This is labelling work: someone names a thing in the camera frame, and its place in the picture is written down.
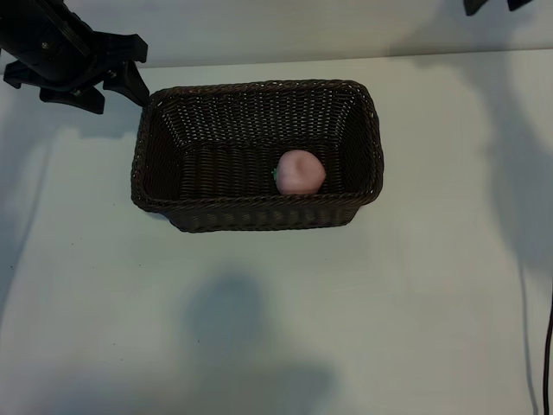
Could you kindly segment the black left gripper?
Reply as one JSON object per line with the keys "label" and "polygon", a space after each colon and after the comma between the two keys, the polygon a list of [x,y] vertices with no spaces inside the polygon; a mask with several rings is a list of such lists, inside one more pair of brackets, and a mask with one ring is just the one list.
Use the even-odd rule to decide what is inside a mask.
{"label": "black left gripper", "polygon": [[135,63],[147,60],[146,42],[94,31],[62,1],[2,1],[1,49],[16,59],[3,80],[40,87],[44,103],[103,114],[105,96],[94,87],[101,81],[139,106],[149,102]]}

